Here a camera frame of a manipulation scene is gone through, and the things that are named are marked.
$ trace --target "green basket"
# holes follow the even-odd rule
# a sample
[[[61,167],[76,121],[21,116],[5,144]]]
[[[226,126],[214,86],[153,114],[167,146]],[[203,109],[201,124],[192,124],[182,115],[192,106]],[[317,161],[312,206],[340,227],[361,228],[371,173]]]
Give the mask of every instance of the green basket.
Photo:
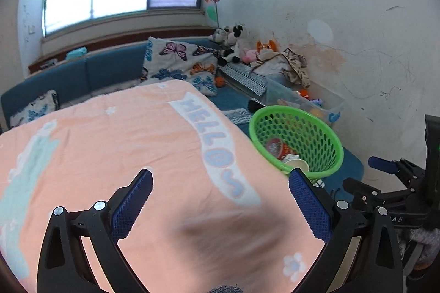
[[[336,172],[344,160],[344,149],[335,132],[321,119],[292,107],[273,105],[257,111],[249,124],[249,133],[257,150],[279,170],[286,173],[292,167],[285,165],[265,146],[274,138],[281,139],[307,161],[310,180],[326,178]]]

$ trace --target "white wall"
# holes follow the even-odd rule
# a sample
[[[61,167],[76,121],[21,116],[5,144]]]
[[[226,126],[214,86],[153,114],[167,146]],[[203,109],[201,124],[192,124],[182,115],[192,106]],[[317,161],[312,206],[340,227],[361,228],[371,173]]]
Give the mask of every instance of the white wall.
[[[43,4],[44,0],[18,1],[18,46],[25,77],[29,74],[28,66],[41,55]]]
[[[23,80],[17,40],[18,0],[0,0],[0,94]]]
[[[307,58],[312,80],[345,98],[335,130],[365,166],[377,155],[424,167],[424,115],[440,116],[440,0],[221,0],[219,19]],[[368,168],[364,181],[399,186]]]

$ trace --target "paper cup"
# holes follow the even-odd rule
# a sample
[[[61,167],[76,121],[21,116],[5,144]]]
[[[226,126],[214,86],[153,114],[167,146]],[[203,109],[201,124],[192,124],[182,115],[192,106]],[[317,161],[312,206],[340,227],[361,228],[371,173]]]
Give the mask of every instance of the paper cup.
[[[310,171],[309,164],[302,159],[293,159],[285,162],[286,165],[291,166],[293,169],[301,169],[303,173],[307,173]]]

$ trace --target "clear plastic bin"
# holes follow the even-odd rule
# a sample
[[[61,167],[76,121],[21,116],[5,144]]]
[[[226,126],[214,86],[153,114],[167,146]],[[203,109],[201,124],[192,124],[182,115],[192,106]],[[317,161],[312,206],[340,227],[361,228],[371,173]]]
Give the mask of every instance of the clear plastic bin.
[[[267,77],[268,89],[264,99],[266,105],[283,105],[279,100],[284,100],[289,106],[307,111],[330,126],[340,118],[345,103],[340,96],[311,81],[307,89],[309,96],[311,99],[321,99],[323,106],[320,107],[296,93],[302,89],[301,86],[286,87],[279,83],[285,82],[282,77],[282,75]]]

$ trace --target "window frame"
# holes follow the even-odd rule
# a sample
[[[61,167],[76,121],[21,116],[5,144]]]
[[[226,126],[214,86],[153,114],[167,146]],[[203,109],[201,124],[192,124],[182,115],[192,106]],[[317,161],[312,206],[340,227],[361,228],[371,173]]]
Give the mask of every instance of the window frame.
[[[46,33],[46,7],[47,7],[47,0],[43,0],[43,16],[42,16],[42,28],[43,28],[43,41],[45,39],[50,39],[51,37],[58,37],[59,34],[63,33],[69,33],[81,28],[87,28],[89,26],[96,26],[101,23],[107,23],[111,22],[113,20],[121,20],[124,18],[132,18],[132,17],[141,17],[146,15],[157,15],[157,13],[160,12],[181,12],[184,10],[189,10],[191,12],[194,12],[194,10],[200,10],[202,8],[202,0],[197,0],[196,6],[166,6],[166,7],[151,7],[150,6],[150,0],[147,0],[146,3],[146,9],[145,10],[139,10],[139,11],[131,11],[131,12],[123,12],[120,14],[113,14],[113,15],[106,15],[96,18],[89,18],[88,20],[80,21],[77,23],[73,23],[69,26],[65,26],[63,28],[59,28],[58,30],[52,31],[49,34]]]

